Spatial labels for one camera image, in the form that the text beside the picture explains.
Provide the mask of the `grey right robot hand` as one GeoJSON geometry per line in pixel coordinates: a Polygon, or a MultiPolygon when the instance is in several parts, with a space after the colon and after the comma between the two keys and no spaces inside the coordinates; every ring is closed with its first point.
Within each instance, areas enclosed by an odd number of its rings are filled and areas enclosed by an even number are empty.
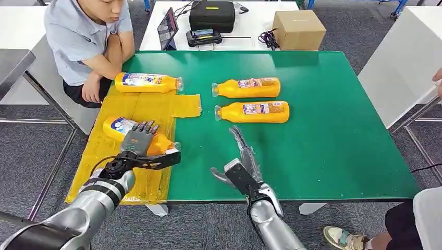
{"type": "MultiPolygon", "coordinates": [[[[234,136],[240,151],[240,161],[245,167],[246,171],[251,175],[251,177],[257,182],[263,182],[262,174],[260,171],[260,165],[257,163],[255,159],[255,153],[253,148],[250,147],[240,129],[237,126],[232,126],[229,129],[229,132],[234,136]]],[[[213,177],[218,181],[227,184],[228,186],[237,189],[234,184],[227,178],[224,173],[219,172],[216,168],[212,167],[210,169],[213,177]]]]}

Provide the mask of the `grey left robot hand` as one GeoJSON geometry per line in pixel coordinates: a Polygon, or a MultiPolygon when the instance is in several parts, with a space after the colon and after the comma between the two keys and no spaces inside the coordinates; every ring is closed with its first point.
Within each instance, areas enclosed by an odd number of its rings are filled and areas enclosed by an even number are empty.
{"type": "Polygon", "coordinates": [[[120,152],[129,151],[138,156],[146,156],[157,128],[154,120],[135,123],[125,135],[120,152]]]}

